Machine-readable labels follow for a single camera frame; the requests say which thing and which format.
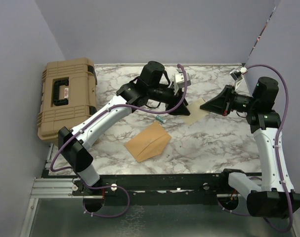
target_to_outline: white marble surface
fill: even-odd
[[[202,97],[208,101],[218,95],[226,84],[233,84],[229,72],[236,66],[185,67],[191,75],[192,85],[188,87],[188,103]],[[96,66],[98,78],[97,102],[100,109],[120,86],[138,76],[138,66]],[[167,66],[172,79],[176,67]],[[243,82],[238,93],[248,94]],[[99,174],[181,174],[214,173],[224,168],[237,168],[245,172],[260,172],[256,143],[245,119],[231,113],[227,117],[209,114],[191,126],[182,119],[164,115],[168,120],[162,124],[172,139],[164,152],[156,157],[138,163],[124,147],[124,143],[155,121],[151,114],[135,112],[112,126],[89,150],[94,157],[93,165]],[[67,166],[60,156],[55,167]],[[69,175],[63,170],[50,175]]]

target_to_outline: brown paper envelope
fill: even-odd
[[[171,136],[164,128],[158,122],[154,122],[125,143],[125,147],[138,162],[141,162],[160,155],[170,139]]]

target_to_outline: gray floor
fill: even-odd
[[[41,199],[32,237],[291,237],[271,229],[262,218],[240,217],[219,206],[131,206],[115,219],[83,214],[78,199]],[[122,207],[106,207],[113,214]],[[278,220],[285,227],[287,221]]]

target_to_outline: robotic arm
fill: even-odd
[[[236,85],[241,81],[242,73],[246,72],[245,68],[241,71],[232,71],[230,74],[236,81],[235,86],[226,85],[218,96],[201,105],[200,108],[223,116],[229,115],[233,110],[247,113],[246,119],[259,151],[262,168],[261,187],[241,170],[225,169],[222,175],[226,183],[247,200],[247,208],[251,216],[286,218],[289,212],[283,184],[286,185],[289,193],[293,212],[300,207],[300,194],[295,193],[286,169],[281,133],[278,139],[279,160],[275,152],[275,137],[281,120],[272,107],[278,93],[278,82],[272,78],[261,77],[258,79],[252,97],[239,95],[235,91]],[[283,181],[280,181],[278,162],[284,175]]]
[[[160,83],[163,74],[169,84]],[[148,62],[140,76],[121,86],[116,95],[101,110],[71,130],[66,127],[59,130],[59,149],[65,146],[62,151],[63,157],[89,186],[94,185],[99,180],[99,175],[92,165],[93,158],[87,150],[112,125],[135,111],[131,107],[116,107],[116,105],[142,107],[151,99],[165,103],[166,110],[170,111],[183,96],[184,78],[187,78],[187,85],[190,85],[189,75],[183,76],[181,73],[175,75],[174,82],[170,84],[164,66],[155,61]],[[188,116],[190,112],[187,105],[184,99],[180,106],[169,114]],[[76,138],[65,145],[75,135]]]
[[[220,185],[236,189],[247,200],[248,211],[252,216],[286,218],[289,216],[289,209],[285,191],[290,196],[293,212],[300,207],[300,194],[295,193],[288,176],[282,150],[282,134],[279,135],[278,149],[285,177],[282,182],[279,179],[275,136],[281,121],[278,113],[272,110],[278,93],[278,82],[272,78],[262,77],[258,80],[252,97],[239,95],[236,88],[242,80],[242,73],[243,70],[232,71],[230,74],[236,80],[235,86],[226,85],[218,96],[200,108],[223,116],[229,115],[233,110],[247,113],[247,122],[259,150],[262,186],[255,184],[243,171],[232,169],[225,169],[221,173]],[[163,74],[169,82],[168,85],[160,83]],[[60,129],[58,145],[62,155],[86,184],[93,186],[99,180],[99,175],[92,165],[93,158],[87,150],[99,136],[117,121],[133,113],[135,111],[133,106],[142,107],[150,99],[165,103],[166,110],[171,115],[190,115],[186,100],[181,102],[184,98],[182,88],[185,82],[190,85],[188,78],[188,74],[176,75],[170,85],[164,66],[150,61],[144,66],[140,76],[124,84],[101,110],[71,130],[65,127]],[[180,106],[177,109],[171,110],[178,104]]]

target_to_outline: light purple wall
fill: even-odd
[[[283,127],[283,150],[291,181],[300,193],[300,0],[280,1],[247,65],[256,63],[275,67],[286,80],[290,98]],[[261,76],[277,79],[267,69],[251,69],[246,76],[251,91]],[[280,83],[274,107],[280,114],[285,105],[284,94]]]
[[[274,0],[36,0],[67,59],[246,62]]]
[[[64,60],[33,0],[0,0],[0,237],[19,236],[48,146],[37,137],[41,76]]]

